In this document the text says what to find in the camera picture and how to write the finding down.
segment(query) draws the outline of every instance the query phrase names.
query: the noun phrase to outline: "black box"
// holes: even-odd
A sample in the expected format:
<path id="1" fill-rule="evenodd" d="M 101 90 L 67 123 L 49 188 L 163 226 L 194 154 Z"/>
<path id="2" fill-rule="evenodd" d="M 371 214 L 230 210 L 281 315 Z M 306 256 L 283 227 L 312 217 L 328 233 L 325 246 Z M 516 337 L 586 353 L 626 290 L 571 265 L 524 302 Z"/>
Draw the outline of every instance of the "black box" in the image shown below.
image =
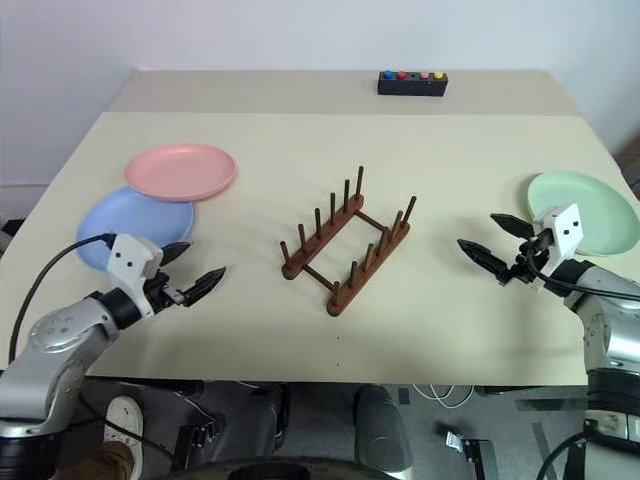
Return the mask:
<path id="1" fill-rule="evenodd" d="M 420 72 L 392 72 L 391 78 L 384 78 L 385 72 L 378 74 L 378 95 L 413 95 L 426 97 L 442 97 L 447 89 L 449 78 L 444 73 L 442 78 L 435 78 L 433 73 L 428 78 L 421 78 Z"/>

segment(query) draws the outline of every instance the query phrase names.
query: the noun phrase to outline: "shoe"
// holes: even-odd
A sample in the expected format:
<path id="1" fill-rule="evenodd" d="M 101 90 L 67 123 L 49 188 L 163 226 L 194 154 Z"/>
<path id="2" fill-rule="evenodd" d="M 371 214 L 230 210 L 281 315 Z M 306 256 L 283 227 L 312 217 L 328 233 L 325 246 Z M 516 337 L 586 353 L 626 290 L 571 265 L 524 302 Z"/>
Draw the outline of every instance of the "shoe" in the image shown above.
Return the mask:
<path id="1" fill-rule="evenodd" d="M 130 397 L 114 398 L 107 409 L 107 420 L 129 430 L 131 433 L 142 436 L 142 412 L 135 400 Z M 104 441 L 121 442 L 129 447 L 134 462 L 130 480 L 139 480 L 142 475 L 142 444 L 108 425 L 104 427 Z"/>

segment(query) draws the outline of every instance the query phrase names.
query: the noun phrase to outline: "pink plate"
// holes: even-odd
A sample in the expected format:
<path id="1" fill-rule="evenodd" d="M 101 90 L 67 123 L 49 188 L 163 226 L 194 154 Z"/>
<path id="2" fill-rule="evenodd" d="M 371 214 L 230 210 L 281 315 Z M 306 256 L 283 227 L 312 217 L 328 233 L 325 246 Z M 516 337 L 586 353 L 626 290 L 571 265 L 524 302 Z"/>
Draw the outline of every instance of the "pink plate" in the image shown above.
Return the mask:
<path id="1" fill-rule="evenodd" d="M 233 158 L 211 145 L 176 143 L 142 152 L 124 171 L 129 185 L 160 200 L 182 202 L 210 197 L 236 176 Z"/>

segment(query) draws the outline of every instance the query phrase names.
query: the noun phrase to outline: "cable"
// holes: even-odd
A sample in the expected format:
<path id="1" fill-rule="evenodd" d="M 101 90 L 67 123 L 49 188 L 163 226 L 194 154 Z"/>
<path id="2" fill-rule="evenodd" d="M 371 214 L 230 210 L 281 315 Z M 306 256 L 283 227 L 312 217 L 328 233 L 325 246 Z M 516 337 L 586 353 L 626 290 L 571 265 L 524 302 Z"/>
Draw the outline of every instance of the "cable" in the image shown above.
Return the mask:
<path id="1" fill-rule="evenodd" d="M 429 400 L 435 400 L 436 398 L 439 398 L 440 400 L 445 400 L 445 399 L 449 398 L 449 396 L 451 396 L 451 393 L 453 393 L 453 385 L 449 385 L 449 387 L 447 388 L 447 391 L 442 396 L 438 396 L 438 394 L 436 394 L 435 397 L 431 397 L 431 396 L 427 395 L 426 393 L 424 393 L 422 390 L 420 390 L 418 388 L 418 386 L 415 383 L 412 384 L 412 386 L 416 390 L 416 392 L 418 392 L 424 398 L 428 398 Z"/>
<path id="2" fill-rule="evenodd" d="M 249 387 L 249 388 L 260 388 L 258 385 L 252 385 L 251 383 L 247 383 L 247 382 L 242 382 L 240 380 L 236 380 L 236 383 L 239 383 L 240 385 L 244 385 L 245 387 Z"/>
<path id="3" fill-rule="evenodd" d="M 82 420 L 80 422 L 70 424 L 65 431 L 71 432 L 76 428 L 84 427 L 85 425 L 89 425 L 90 423 L 99 422 L 99 421 L 100 421 L 99 417 L 93 417 L 93 418 L 89 418 L 88 420 Z"/>
<path id="4" fill-rule="evenodd" d="M 114 237 L 115 234 L 113 233 L 103 233 L 102 235 L 96 235 L 94 237 L 80 240 L 73 245 L 69 245 L 67 248 L 65 248 L 55 257 L 49 260 L 49 263 L 47 263 L 40 271 L 40 273 L 36 277 L 35 282 L 33 282 L 33 285 L 31 285 L 29 292 L 27 292 L 27 296 L 24 297 L 24 300 L 22 301 L 22 306 L 20 307 L 20 311 L 18 312 L 18 317 L 16 318 L 16 321 L 13 325 L 13 332 L 11 332 L 11 341 L 9 343 L 9 363 L 13 362 L 16 359 L 16 349 L 18 348 L 18 336 L 20 335 L 20 327 L 22 326 L 22 322 L 24 320 L 25 314 L 27 313 L 27 309 L 29 308 L 29 304 L 31 303 L 31 300 L 33 300 L 33 296 L 42 283 L 42 280 L 44 280 L 45 275 L 49 273 L 49 270 L 51 270 L 53 266 L 58 263 L 58 260 L 64 257 L 67 253 L 74 251 L 76 248 L 88 243 L 97 242 L 98 240 L 103 240 L 107 244 L 113 243 Z"/>
<path id="5" fill-rule="evenodd" d="M 105 417 L 104 415 L 101 415 L 95 408 L 93 408 L 91 406 L 91 404 L 87 401 L 86 398 L 84 398 L 82 395 L 78 396 L 78 402 L 80 403 L 80 405 L 82 405 L 91 415 L 93 415 L 94 417 L 98 418 L 102 423 L 104 423 L 105 425 L 107 425 L 108 427 L 113 428 L 115 431 L 122 433 L 123 435 L 126 435 L 128 437 L 133 438 L 134 440 L 139 441 L 140 443 L 142 443 L 143 445 L 146 445 L 149 448 L 152 448 L 153 450 L 155 450 L 156 452 L 164 455 L 165 457 L 167 457 L 170 461 L 171 464 L 178 468 L 179 470 L 183 470 L 182 465 L 180 465 L 175 457 L 173 456 L 173 454 L 167 450 L 166 448 L 164 448 L 162 445 L 153 442 L 151 440 L 149 440 L 148 438 L 145 438 L 141 435 L 136 435 L 133 432 L 130 432 L 129 430 L 127 430 L 126 428 L 122 428 L 120 425 L 116 425 L 115 423 L 107 420 L 107 417 Z"/>
<path id="6" fill-rule="evenodd" d="M 207 417 L 212 422 L 215 422 L 215 423 L 220 422 L 216 417 L 208 413 L 205 409 L 203 409 L 200 405 L 198 405 L 196 402 L 194 402 L 190 398 L 185 397 L 180 392 L 173 392 L 173 393 L 176 395 L 176 397 L 181 398 L 182 400 L 187 402 L 189 405 L 191 405 L 193 408 L 195 408 L 200 413 L 200 415 Z"/>
<path id="7" fill-rule="evenodd" d="M 566 448 L 569 448 L 574 443 L 578 443 L 580 440 L 584 439 L 584 433 L 576 433 L 575 435 L 570 436 L 565 441 L 563 441 L 560 445 L 558 445 L 553 452 L 549 454 L 547 458 L 545 458 L 540 470 L 538 470 L 538 475 L 536 476 L 536 480 L 544 480 L 544 477 L 547 475 L 547 470 L 551 467 L 551 464 L 558 458 Z"/>
<path id="8" fill-rule="evenodd" d="M 567 290 L 574 290 L 576 292 L 588 293 L 591 295 L 598 295 L 600 297 L 611 297 L 611 298 L 620 298 L 622 300 L 633 300 L 636 302 L 640 302 L 640 295 L 633 295 L 631 293 L 622 293 L 622 292 L 612 292 L 610 290 L 600 290 L 598 288 L 589 288 L 583 287 L 580 285 L 576 285 L 575 283 L 563 282 L 561 280 L 556 280 L 555 278 L 551 278 L 540 272 L 538 267 L 536 267 L 535 262 L 533 261 L 533 251 L 529 251 L 527 253 L 527 266 L 534 273 L 535 276 L 543 280 L 545 283 L 550 283 L 552 285 L 556 285 L 560 288 L 564 288 Z"/>
<path id="9" fill-rule="evenodd" d="M 475 386 L 471 385 L 471 387 L 469 389 L 469 393 L 467 393 L 467 395 L 462 400 L 460 400 L 458 403 L 454 403 L 453 405 L 448 405 L 448 404 L 444 403 L 442 400 L 446 399 L 447 397 L 449 397 L 449 395 L 451 395 L 451 393 L 453 392 L 453 389 L 455 387 L 454 385 L 451 385 L 449 387 L 449 389 L 447 390 L 447 392 L 443 396 L 438 396 L 438 394 L 436 393 L 436 389 L 433 387 L 433 385 L 429 385 L 429 388 L 431 389 L 431 393 L 433 393 L 433 395 L 434 395 L 433 397 L 427 395 L 422 390 L 420 390 L 415 383 L 411 384 L 411 386 L 415 389 L 416 392 L 418 392 L 424 398 L 428 398 L 429 400 L 435 400 L 436 402 L 438 402 L 440 404 L 440 406 L 442 406 L 444 408 L 447 408 L 449 410 L 455 410 L 456 408 L 460 408 L 465 403 L 467 403 L 469 401 L 469 399 L 473 396 L 473 391 L 475 389 Z"/>

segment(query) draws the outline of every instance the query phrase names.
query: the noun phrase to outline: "white wall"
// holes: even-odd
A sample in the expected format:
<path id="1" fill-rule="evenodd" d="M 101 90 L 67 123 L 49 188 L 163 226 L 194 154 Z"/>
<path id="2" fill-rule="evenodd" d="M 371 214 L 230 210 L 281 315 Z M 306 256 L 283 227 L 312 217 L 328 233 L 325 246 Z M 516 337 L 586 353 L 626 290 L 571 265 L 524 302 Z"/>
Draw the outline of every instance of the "white wall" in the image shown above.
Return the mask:
<path id="1" fill-rule="evenodd" d="M 543 69 L 611 151 L 640 128 L 636 0 L 4 0 L 1 12 L 1 184 L 49 181 L 134 67 Z"/>

